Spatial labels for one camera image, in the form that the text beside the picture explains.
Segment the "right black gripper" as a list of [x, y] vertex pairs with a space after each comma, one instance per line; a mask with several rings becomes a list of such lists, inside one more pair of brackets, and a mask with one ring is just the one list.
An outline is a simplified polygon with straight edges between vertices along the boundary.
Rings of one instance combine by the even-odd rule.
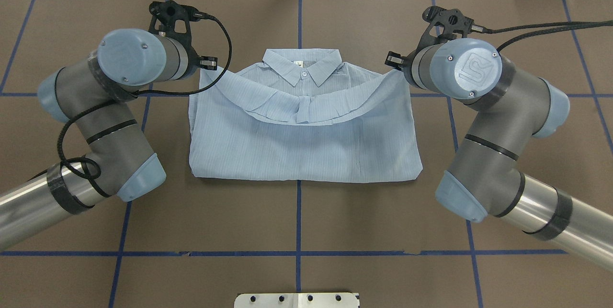
[[407, 83], [423, 83], [420, 77], [420, 59], [418, 56], [423, 50], [414, 50], [409, 55], [389, 51], [386, 55], [386, 66], [400, 71]]

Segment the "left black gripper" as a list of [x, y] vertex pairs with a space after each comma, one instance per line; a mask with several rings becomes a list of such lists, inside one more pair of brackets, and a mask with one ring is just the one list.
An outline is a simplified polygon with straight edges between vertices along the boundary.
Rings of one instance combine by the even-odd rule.
[[184, 73], [184, 78], [189, 78], [197, 69], [217, 70], [217, 57], [198, 55], [193, 47], [186, 49], [188, 55], [188, 65]]

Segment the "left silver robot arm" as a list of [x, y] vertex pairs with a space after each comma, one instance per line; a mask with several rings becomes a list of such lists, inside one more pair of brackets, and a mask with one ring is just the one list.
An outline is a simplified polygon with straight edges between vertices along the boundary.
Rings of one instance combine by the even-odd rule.
[[215, 69], [216, 57], [198, 56], [189, 40], [170, 33], [117, 29], [77, 64], [60, 69], [38, 88], [40, 105], [65, 127], [76, 125], [90, 153], [61, 159], [1, 196], [4, 251], [110, 196], [129, 202], [160, 186], [166, 173], [127, 102], [154, 82]]

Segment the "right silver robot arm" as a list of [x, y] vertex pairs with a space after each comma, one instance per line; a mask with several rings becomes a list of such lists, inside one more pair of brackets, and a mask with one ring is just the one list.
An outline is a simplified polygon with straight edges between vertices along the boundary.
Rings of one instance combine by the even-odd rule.
[[438, 203], [471, 222], [499, 218], [612, 270], [612, 216], [517, 169], [531, 138], [551, 136], [567, 120], [564, 92], [479, 39], [426, 45], [406, 57], [390, 51], [386, 65], [477, 113], [436, 188]]

